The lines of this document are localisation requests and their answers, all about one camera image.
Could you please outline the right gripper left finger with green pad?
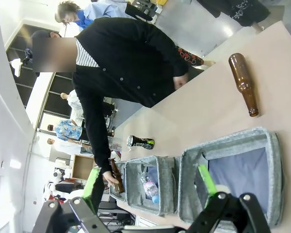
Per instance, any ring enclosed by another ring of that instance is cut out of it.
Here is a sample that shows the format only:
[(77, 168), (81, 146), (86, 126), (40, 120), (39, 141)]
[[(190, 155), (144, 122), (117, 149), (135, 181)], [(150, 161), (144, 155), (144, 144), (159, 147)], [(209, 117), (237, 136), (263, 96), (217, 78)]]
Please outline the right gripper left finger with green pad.
[(85, 233), (108, 233), (109, 229), (97, 216), (104, 190), (99, 168), (93, 168), (83, 194), (61, 204), (56, 200), (44, 202), (38, 215), (40, 233), (66, 233), (72, 226), (80, 226)]

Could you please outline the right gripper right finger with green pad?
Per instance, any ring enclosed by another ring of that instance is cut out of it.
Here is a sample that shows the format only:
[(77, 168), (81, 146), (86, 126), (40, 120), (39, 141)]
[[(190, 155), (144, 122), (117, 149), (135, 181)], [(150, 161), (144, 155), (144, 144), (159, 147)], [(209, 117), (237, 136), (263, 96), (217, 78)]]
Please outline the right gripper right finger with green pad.
[(205, 165), (198, 166), (194, 184), (204, 210), (189, 227), (189, 233), (213, 233), (221, 221), (231, 223), (237, 233), (269, 232), (262, 208), (253, 193), (235, 197), (218, 191)]

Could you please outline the person's right hand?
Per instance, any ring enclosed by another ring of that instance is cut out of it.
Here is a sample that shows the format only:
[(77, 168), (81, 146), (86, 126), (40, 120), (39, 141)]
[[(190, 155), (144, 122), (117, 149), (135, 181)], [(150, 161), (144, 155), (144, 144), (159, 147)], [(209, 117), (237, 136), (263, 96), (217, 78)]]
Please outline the person's right hand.
[(119, 184), (119, 181), (113, 176), (111, 171), (104, 172), (103, 177), (108, 182), (109, 186), (115, 186)]

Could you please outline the person's left hand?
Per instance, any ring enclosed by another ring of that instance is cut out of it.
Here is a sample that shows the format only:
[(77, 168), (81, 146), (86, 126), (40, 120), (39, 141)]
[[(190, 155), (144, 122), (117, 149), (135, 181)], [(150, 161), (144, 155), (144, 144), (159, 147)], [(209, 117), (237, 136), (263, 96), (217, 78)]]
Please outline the person's left hand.
[(188, 73), (186, 73), (182, 76), (173, 77), (175, 90), (178, 90), (179, 88), (184, 86), (188, 81), (189, 81)]

